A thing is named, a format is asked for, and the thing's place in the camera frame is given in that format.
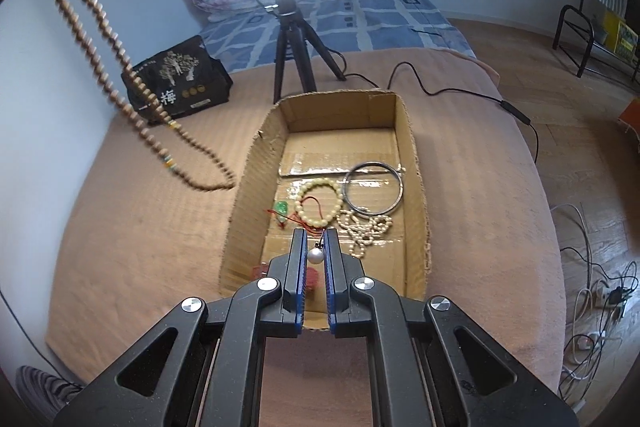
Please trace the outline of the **red strap wrist watch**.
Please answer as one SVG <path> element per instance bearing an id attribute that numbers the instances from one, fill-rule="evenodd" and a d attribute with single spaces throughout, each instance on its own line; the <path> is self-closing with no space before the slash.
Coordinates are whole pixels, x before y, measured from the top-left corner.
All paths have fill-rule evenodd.
<path id="1" fill-rule="evenodd" d="M 260 262 L 259 265 L 254 265 L 252 269 L 252 279 L 258 280 L 262 277 L 265 277 L 268 274 L 269 263 L 268 262 Z M 318 286 L 319 282 L 319 273 L 313 267 L 306 268 L 306 280 L 305 280 L 305 291 L 306 293 L 312 293 L 314 288 Z"/>

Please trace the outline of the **pearl earring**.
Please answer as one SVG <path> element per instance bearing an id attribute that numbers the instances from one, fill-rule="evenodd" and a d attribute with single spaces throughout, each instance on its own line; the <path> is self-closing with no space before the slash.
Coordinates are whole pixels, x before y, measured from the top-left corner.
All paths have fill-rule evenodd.
<path id="1" fill-rule="evenodd" d="M 320 265 L 324 261 L 326 255 L 324 254 L 323 246 L 321 243 L 315 243 L 307 253 L 307 261 L 312 265 Z"/>

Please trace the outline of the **silver blue bangle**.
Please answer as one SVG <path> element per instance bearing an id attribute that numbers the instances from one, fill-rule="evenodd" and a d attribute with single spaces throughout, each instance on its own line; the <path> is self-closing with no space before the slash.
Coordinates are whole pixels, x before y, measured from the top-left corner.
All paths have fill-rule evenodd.
<path id="1" fill-rule="evenodd" d="M 392 167 L 391 165 L 386 164 L 386 162 L 378 161 L 378 160 L 369 160 L 360 162 L 360 164 L 355 165 L 350 168 L 343 179 L 342 183 L 342 195 L 344 203 L 349 207 L 350 210 L 355 211 L 356 213 L 360 213 L 360 215 L 367 217 L 376 217 L 382 215 L 388 215 L 389 213 L 393 213 L 396 208 L 402 202 L 405 193 L 405 183 L 404 183 L 404 174 L 406 169 L 401 165 L 397 167 Z M 379 210 L 371 210 L 369 207 L 356 205 L 352 198 L 349 196 L 349 189 L 352 186 L 352 180 L 357 176 L 357 174 L 379 174 L 379 173 L 388 173 L 392 176 L 392 178 L 396 181 L 398 191 L 393 202 L 384 209 Z"/>

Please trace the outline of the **brown wooden bead mala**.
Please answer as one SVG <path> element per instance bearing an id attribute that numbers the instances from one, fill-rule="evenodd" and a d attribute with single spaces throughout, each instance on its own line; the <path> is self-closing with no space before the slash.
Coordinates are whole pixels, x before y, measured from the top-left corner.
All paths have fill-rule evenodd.
<path id="1" fill-rule="evenodd" d="M 214 183 L 195 181 L 190 173 L 178 165 L 178 162 L 171 156 L 169 150 L 163 146 L 163 143 L 152 135 L 149 125 L 134 109 L 134 106 L 127 102 L 126 98 L 123 98 L 114 87 L 114 83 L 111 82 L 110 76 L 105 70 L 98 48 L 93 44 L 91 37 L 89 37 L 84 26 L 82 26 L 79 14 L 73 8 L 70 0 L 53 1 L 58 12 L 60 12 L 63 17 L 63 20 L 65 20 L 66 25 L 70 28 L 76 44 L 81 48 L 82 53 L 85 55 L 87 62 L 91 66 L 93 77 L 96 80 L 98 87 L 102 90 L 105 98 L 107 98 L 107 100 L 118 109 L 119 114 L 127 121 L 131 130 L 137 133 L 138 139 L 159 161 L 162 162 L 169 173 L 195 191 L 218 192 L 230 191 L 232 188 L 235 188 L 236 176 L 234 172 L 210 147 L 204 145 L 197 139 L 194 139 L 189 132 L 186 132 L 181 124 L 175 121 L 175 119 L 169 115 L 167 110 L 164 109 L 164 106 L 160 104 L 160 98 L 156 94 L 152 93 L 152 91 L 146 87 L 143 80 L 134 73 L 134 66 L 131 64 L 130 57 L 128 56 L 124 45 L 119 40 L 117 32 L 114 31 L 108 21 L 106 11 L 99 0 L 79 1 L 81 4 L 85 5 L 85 8 L 92 14 L 100 36 L 110 47 L 116 62 L 125 74 L 125 78 L 129 80 L 132 87 L 134 87 L 134 90 L 141 95 L 142 100 L 149 103 L 152 112 L 155 116 L 160 118 L 160 123 L 163 126 L 169 128 L 179 141 L 192 148 L 192 150 L 196 150 L 198 153 L 203 154 L 214 164 L 222 174 L 221 181 Z"/>

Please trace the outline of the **cardboard box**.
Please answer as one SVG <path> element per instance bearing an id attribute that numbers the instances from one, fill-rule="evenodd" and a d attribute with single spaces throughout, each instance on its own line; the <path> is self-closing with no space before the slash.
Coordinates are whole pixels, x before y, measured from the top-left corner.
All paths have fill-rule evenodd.
<path id="1" fill-rule="evenodd" d="M 416 140 L 404 101 L 393 92 L 333 91 L 286 98 L 265 117 L 248 150 L 231 213 L 219 291 L 229 296 L 252 279 L 260 262 L 290 249 L 295 225 L 279 225 L 271 209 L 286 202 L 321 221 L 337 207 L 332 188 L 302 186 L 330 179 L 342 186 L 346 172 L 360 162 L 401 165 L 405 193 L 388 215 L 367 217 L 344 203 L 336 228 L 345 254 L 360 258 L 369 277 L 399 295 L 421 300 L 431 270 L 430 229 Z M 397 195 L 388 173 L 357 174 L 349 196 L 356 205 L 384 209 Z"/>

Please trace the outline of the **black snack bag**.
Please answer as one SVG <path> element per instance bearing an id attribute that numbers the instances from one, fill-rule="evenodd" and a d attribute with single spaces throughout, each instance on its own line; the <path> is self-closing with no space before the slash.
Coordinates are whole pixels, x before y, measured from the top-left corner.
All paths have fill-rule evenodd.
<path id="1" fill-rule="evenodd" d="M 227 103 L 233 86 L 224 65 L 208 54 L 200 35 L 158 52 L 132 70 L 172 118 Z"/>

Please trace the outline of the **black tripod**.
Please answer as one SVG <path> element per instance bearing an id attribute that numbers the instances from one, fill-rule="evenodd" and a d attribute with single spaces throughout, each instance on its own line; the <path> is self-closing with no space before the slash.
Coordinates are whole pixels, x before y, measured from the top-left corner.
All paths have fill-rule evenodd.
<path id="1" fill-rule="evenodd" d="M 308 23 L 295 0 L 274 0 L 272 5 L 265 10 L 271 13 L 279 22 L 279 31 L 274 54 L 274 83 L 273 103 L 278 103 L 282 98 L 284 70 L 288 50 L 294 60 L 297 74 L 302 85 L 303 92 L 316 92 L 317 85 L 314 79 L 314 71 L 307 49 L 310 44 L 322 58 L 322 61 L 338 81 L 345 81 L 344 72 L 335 62 L 332 51 L 322 42 L 311 24 Z"/>

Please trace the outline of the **blue checkered bedsheet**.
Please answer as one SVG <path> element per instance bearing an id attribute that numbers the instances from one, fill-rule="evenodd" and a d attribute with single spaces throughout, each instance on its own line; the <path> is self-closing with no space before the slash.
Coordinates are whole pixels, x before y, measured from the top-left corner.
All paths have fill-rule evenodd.
<path id="1" fill-rule="evenodd" d="M 338 52 L 433 48 L 474 55 L 431 0 L 298 0 L 297 5 L 322 42 Z M 201 37 L 209 55 L 236 72 L 272 64 L 279 29 L 277 19 L 258 6 L 209 23 Z"/>

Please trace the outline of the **black metal shoe rack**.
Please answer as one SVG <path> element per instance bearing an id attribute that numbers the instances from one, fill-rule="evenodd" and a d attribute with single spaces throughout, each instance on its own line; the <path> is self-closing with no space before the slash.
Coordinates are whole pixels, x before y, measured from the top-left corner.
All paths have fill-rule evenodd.
<path id="1" fill-rule="evenodd" d="M 629 27 L 629 0 L 578 0 L 560 9 L 552 49 L 575 66 L 575 76 L 586 72 L 613 81 L 626 76 L 639 87 L 639 33 Z"/>

